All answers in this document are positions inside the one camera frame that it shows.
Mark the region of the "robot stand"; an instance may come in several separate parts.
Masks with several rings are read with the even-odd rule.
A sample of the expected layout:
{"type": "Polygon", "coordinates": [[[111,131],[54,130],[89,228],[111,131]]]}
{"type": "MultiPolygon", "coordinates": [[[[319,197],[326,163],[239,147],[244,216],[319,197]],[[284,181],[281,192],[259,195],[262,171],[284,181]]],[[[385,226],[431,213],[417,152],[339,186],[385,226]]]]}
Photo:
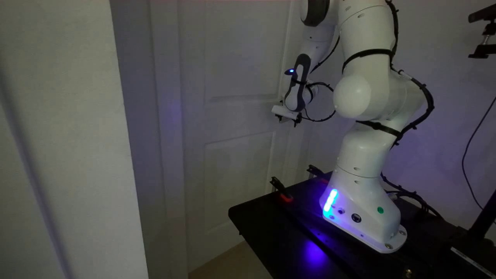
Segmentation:
{"type": "Polygon", "coordinates": [[[496,279],[496,246],[393,198],[407,242],[381,254],[321,217],[318,178],[229,209],[229,218],[274,279],[496,279]]]}

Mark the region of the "black clamp with red grip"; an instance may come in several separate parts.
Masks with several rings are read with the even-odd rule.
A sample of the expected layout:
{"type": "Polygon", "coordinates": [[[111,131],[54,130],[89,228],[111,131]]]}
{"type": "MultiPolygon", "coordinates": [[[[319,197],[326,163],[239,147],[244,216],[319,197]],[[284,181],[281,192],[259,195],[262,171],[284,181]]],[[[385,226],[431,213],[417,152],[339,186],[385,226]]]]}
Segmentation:
{"type": "Polygon", "coordinates": [[[318,178],[323,183],[326,183],[326,184],[329,183],[331,173],[324,173],[324,171],[320,170],[319,168],[317,168],[316,166],[314,166],[312,164],[308,165],[308,168],[306,171],[307,171],[307,173],[309,173],[308,179],[318,178]]]}
{"type": "Polygon", "coordinates": [[[287,191],[286,187],[277,177],[272,176],[269,182],[274,187],[274,189],[279,192],[279,196],[284,202],[290,203],[293,201],[293,196],[287,191]]]}

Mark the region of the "white panel door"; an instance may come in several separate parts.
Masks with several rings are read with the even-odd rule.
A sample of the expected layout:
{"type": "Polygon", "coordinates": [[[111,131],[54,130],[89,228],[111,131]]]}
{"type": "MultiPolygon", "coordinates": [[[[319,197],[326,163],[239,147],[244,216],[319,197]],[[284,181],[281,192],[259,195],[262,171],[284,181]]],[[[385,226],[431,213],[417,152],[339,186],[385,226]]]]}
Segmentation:
{"type": "Polygon", "coordinates": [[[301,40],[297,0],[180,0],[188,272],[239,244],[229,208],[291,178],[291,122],[272,113],[301,40]]]}

